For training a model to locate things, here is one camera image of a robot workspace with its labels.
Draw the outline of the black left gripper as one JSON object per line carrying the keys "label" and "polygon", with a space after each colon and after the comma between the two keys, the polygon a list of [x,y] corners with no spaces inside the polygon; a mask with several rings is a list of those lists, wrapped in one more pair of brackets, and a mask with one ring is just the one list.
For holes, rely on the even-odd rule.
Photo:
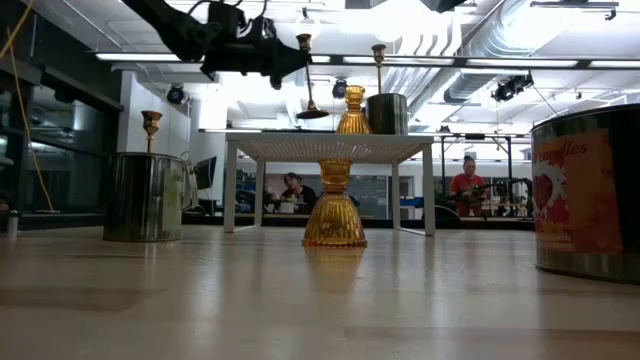
{"label": "black left gripper", "polygon": [[296,36],[297,48],[285,45],[277,36],[274,22],[265,17],[251,19],[248,32],[235,41],[220,44],[204,55],[200,71],[210,79],[216,72],[259,73],[268,77],[273,89],[280,89],[283,75],[304,68],[311,59],[311,35]]}

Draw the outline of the short gold candlestick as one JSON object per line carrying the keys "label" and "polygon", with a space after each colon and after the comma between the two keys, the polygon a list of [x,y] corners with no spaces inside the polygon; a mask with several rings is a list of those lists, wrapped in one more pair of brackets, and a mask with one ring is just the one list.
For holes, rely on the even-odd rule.
{"label": "short gold candlestick", "polygon": [[308,33],[302,33],[297,35],[296,39],[299,44],[299,49],[302,52],[304,52],[308,57],[307,62],[305,64],[305,80],[306,80],[307,91],[308,91],[307,108],[304,111],[298,113],[296,115],[296,118],[302,119],[302,120],[310,120],[310,119],[318,119],[318,118],[326,117],[329,115],[329,113],[325,110],[319,109],[316,106],[315,101],[313,99],[312,84],[311,84],[310,72],[309,72],[309,65],[311,64],[311,55],[310,55],[311,35]]}

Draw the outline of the amber ribbed glass candle holder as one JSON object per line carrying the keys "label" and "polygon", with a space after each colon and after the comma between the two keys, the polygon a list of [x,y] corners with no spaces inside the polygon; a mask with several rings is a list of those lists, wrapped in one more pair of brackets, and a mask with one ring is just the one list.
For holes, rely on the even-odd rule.
{"label": "amber ribbed glass candle holder", "polygon": [[337,134],[371,134],[371,128],[362,110],[365,89],[359,85],[349,85],[345,91],[346,111],[338,123]]}
{"label": "amber ribbed glass candle holder", "polygon": [[346,194],[352,161],[329,158],[319,161],[324,192],[307,221],[305,247],[357,248],[367,241],[354,202]]}

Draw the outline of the silver candle tin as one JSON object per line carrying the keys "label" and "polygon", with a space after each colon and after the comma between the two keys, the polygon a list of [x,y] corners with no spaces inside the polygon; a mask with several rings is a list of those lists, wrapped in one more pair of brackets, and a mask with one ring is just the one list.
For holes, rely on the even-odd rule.
{"label": "silver candle tin", "polygon": [[407,98],[398,93],[382,93],[366,101],[366,116],[373,134],[407,135]]}

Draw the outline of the medium gold candlestick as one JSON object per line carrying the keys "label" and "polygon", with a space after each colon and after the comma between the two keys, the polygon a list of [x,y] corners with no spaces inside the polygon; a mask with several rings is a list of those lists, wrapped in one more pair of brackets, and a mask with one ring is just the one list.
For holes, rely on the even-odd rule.
{"label": "medium gold candlestick", "polygon": [[143,129],[146,132],[146,149],[148,153],[151,153],[153,151],[155,134],[159,130],[159,122],[163,114],[152,110],[143,110],[141,114],[143,117]]}

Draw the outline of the candle tin pale green label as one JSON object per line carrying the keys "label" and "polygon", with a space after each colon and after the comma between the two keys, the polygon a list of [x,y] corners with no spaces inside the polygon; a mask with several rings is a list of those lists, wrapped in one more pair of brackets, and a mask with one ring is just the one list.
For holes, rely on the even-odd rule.
{"label": "candle tin pale green label", "polygon": [[168,242],[182,237],[182,214],[196,198],[190,165],[178,157],[118,153],[111,161],[103,239]]}

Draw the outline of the candle tin orange label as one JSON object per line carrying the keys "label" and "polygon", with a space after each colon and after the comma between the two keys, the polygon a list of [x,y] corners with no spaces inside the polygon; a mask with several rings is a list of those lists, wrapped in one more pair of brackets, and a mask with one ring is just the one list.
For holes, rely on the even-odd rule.
{"label": "candle tin orange label", "polygon": [[640,104],[531,131],[536,266],[640,285]]}

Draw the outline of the white perforated shelf riser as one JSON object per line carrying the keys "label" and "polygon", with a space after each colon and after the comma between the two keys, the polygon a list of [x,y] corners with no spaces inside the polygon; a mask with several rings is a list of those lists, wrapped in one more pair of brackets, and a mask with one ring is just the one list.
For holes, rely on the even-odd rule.
{"label": "white perforated shelf riser", "polygon": [[268,162],[312,163],[325,158],[344,158],[355,164],[381,164],[391,167],[392,220],[395,230],[403,230],[400,220],[399,165],[417,153],[422,154],[422,196],[424,236],[436,232],[435,196],[431,136],[367,135],[329,133],[231,132],[226,135],[226,175],[224,181],[224,230],[235,227],[235,193],[238,153],[256,162],[254,225],[262,223],[264,173]]}

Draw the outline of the person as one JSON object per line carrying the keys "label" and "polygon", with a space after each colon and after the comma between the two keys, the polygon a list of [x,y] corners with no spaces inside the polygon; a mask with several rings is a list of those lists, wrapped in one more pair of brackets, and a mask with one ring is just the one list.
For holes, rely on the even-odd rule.
{"label": "person", "polygon": [[482,204],[486,200],[487,189],[483,178],[476,174],[476,162],[472,157],[464,157],[463,172],[451,180],[449,196],[460,217],[482,215]]}
{"label": "person", "polygon": [[286,190],[281,194],[282,202],[292,202],[296,214],[310,215],[318,200],[316,192],[302,183],[302,178],[289,172],[283,176]]}

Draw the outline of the black computer monitor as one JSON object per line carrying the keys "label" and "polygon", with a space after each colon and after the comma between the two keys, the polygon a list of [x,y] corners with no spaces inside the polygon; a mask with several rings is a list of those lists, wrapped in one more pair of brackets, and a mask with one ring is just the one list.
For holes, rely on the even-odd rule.
{"label": "black computer monitor", "polygon": [[213,156],[195,164],[194,174],[198,190],[209,189],[213,186],[217,157]]}

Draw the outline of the black ceiling spotlight cluster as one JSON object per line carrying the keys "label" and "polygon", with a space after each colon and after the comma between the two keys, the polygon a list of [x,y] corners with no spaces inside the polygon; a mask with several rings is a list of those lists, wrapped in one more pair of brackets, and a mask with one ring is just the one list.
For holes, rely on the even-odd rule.
{"label": "black ceiling spotlight cluster", "polygon": [[491,93],[491,97],[496,102],[507,102],[533,85],[534,80],[531,74],[515,75],[499,82],[497,88]]}

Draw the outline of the silver ventilation duct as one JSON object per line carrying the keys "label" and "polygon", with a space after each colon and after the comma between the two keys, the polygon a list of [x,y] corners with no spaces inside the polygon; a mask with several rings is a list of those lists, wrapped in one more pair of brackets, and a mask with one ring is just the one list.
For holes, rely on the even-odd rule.
{"label": "silver ventilation duct", "polygon": [[[524,40],[522,35],[527,21],[533,18],[532,1],[504,0],[477,32],[461,45],[459,54],[463,57],[527,57],[534,53],[539,45],[534,45],[533,40]],[[462,104],[494,78],[494,74],[442,69],[411,102],[409,111],[417,116],[431,100]]]}

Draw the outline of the black metal frame stand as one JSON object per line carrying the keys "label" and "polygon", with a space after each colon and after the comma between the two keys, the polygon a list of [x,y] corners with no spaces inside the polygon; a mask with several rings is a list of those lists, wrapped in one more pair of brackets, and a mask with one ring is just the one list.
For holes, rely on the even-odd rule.
{"label": "black metal frame stand", "polygon": [[449,196],[450,182],[463,172],[465,156],[476,162],[476,174],[483,178],[487,189],[480,219],[509,216],[513,212],[515,180],[513,138],[480,133],[445,134],[436,136],[438,153],[434,175],[436,215],[459,218]]}

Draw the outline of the black ceiling light rail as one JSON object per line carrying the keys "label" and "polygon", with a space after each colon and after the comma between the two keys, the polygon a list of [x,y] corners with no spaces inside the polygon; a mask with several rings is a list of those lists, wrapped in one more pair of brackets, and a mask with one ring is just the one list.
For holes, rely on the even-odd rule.
{"label": "black ceiling light rail", "polygon": [[[169,53],[98,52],[101,61],[112,63],[180,63]],[[382,64],[391,67],[435,67],[458,69],[576,70],[576,71],[640,71],[640,58],[569,59],[544,57],[461,57],[389,55]]]}

